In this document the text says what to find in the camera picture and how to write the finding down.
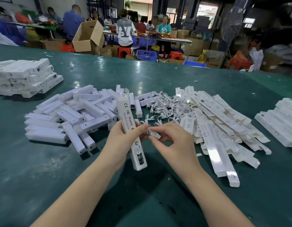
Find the stack of white boxes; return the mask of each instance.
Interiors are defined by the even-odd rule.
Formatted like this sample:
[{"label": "stack of white boxes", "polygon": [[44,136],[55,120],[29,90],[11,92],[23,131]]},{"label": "stack of white boxes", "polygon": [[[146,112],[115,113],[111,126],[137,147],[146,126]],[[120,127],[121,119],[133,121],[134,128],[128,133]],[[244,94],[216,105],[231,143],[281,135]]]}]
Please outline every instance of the stack of white boxes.
[{"label": "stack of white boxes", "polygon": [[292,99],[283,98],[274,110],[261,111],[255,119],[285,147],[292,147]]},{"label": "stack of white boxes", "polygon": [[63,81],[63,76],[53,72],[48,59],[39,61],[0,62],[0,95],[22,95],[31,98],[37,93],[45,93]]},{"label": "stack of white boxes", "polygon": [[[125,132],[134,129],[131,112],[134,108],[137,117],[141,118],[139,100],[134,100],[132,93],[124,94],[124,89],[119,85],[116,92],[112,89],[97,91],[92,85],[75,88],[51,97],[25,115],[26,136],[29,140],[59,144],[66,144],[70,140],[81,155],[96,148],[89,134],[102,126],[108,126],[110,130],[117,118],[123,121],[124,127],[130,125],[124,129]],[[147,167],[140,139],[132,146],[131,158],[134,169]]]}]

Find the metal rack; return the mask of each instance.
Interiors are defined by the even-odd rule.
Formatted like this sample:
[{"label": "metal rack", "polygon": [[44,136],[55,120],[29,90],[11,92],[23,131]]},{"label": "metal rack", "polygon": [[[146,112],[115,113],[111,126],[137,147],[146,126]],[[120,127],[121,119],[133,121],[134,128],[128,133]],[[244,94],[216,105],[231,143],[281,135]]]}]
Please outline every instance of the metal rack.
[{"label": "metal rack", "polygon": [[89,15],[93,8],[97,9],[98,15],[102,19],[110,16],[111,18],[118,17],[117,3],[114,0],[87,0]]}]

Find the blue plastic crate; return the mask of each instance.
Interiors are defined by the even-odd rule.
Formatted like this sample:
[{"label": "blue plastic crate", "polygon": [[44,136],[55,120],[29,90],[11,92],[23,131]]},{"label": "blue plastic crate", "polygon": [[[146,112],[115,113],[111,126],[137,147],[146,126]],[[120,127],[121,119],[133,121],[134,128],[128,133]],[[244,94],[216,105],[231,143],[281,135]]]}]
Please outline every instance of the blue plastic crate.
[{"label": "blue plastic crate", "polygon": [[136,51],[137,58],[143,61],[156,61],[157,55],[154,51],[145,51],[145,50],[137,50]]},{"label": "blue plastic crate", "polygon": [[[156,40],[148,40],[148,46],[156,45]],[[139,40],[139,46],[140,47],[146,47],[147,46],[147,39],[146,38],[140,38]]]},{"label": "blue plastic crate", "polygon": [[184,65],[187,65],[187,66],[195,66],[195,67],[203,67],[203,68],[206,68],[206,64],[203,64],[203,63],[198,63],[198,62],[193,62],[193,61],[185,61],[184,62]]}]

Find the teal shirt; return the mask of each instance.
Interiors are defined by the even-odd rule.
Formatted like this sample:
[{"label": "teal shirt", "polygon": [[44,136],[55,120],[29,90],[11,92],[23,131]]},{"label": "teal shirt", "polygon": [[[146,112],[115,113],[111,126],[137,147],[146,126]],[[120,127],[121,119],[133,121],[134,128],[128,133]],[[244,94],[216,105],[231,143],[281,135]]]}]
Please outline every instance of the teal shirt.
[{"label": "teal shirt", "polygon": [[159,24],[159,26],[157,27],[157,31],[159,31],[160,33],[170,33],[171,26],[170,24],[167,24],[167,25],[163,25],[163,23]]}]

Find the green work table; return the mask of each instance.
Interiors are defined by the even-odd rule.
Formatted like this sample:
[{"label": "green work table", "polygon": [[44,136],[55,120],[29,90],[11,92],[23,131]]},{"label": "green work table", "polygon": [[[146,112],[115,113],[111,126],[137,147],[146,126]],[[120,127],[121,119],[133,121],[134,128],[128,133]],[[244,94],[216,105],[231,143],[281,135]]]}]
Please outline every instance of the green work table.
[{"label": "green work table", "polygon": [[[183,89],[190,85],[196,91],[219,94],[249,118],[273,109],[283,98],[235,70],[5,45],[0,45],[0,51],[0,61],[48,58],[55,72],[64,77],[61,84],[31,99],[0,96],[0,226],[29,226],[97,158],[105,145],[109,134],[106,127],[91,134],[97,144],[91,155],[79,156],[70,143],[52,145],[26,138],[24,115],[55,94],[88,84],[97,89],[115,89],[120,84],[134,95],[163,91],[173,96],[176,87]],[[143,108],[143,116],[148,113],[150,110]],[[239,188],[231,188],[226,177],[218,178],[214,174],[208,156],[198,159],[254,225],[292,226],[292,149],[285,148],[256,120],[252,124],[271,140],[265,145],[272,154],[257,151],[255,157],[260,161],[257,169],[233,161]],[[197,153],[202,153],[199,145],[195,147]],[[87,226],[207,226],[200,206],[149,140],[143,143],[143,149],[148,167],[135,171],[128,158],[113,177]]]}]

